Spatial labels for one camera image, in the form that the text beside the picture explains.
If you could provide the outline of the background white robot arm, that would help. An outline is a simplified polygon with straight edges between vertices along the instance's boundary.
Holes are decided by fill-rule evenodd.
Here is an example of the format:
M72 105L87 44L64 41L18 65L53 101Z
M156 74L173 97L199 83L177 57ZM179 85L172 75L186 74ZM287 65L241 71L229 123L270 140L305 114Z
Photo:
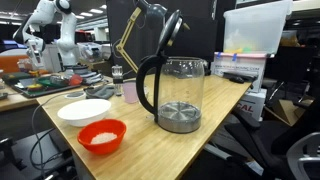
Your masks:
M43 69L42 52L56 40L64 67L77 64L74 55L77 18L69 0L39 0L36 9L27 16L13 34L13 39L27 47L27 55L37 69Z

